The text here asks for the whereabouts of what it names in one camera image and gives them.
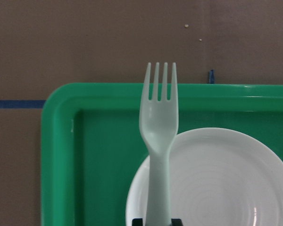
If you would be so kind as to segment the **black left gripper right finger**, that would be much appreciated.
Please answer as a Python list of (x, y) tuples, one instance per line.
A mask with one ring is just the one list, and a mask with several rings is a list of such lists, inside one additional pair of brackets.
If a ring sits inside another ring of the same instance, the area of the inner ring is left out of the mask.
[(172, 226), (182, 226), (182, 220), (179, 218), (172, 218), (171, 222)]

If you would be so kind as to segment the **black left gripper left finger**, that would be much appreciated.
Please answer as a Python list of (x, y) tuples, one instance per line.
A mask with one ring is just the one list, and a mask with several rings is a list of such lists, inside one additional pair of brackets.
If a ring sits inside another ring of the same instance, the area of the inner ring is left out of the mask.
[(134, 218), (132, 220), (132, 226), (144, 226), (142, 218)]

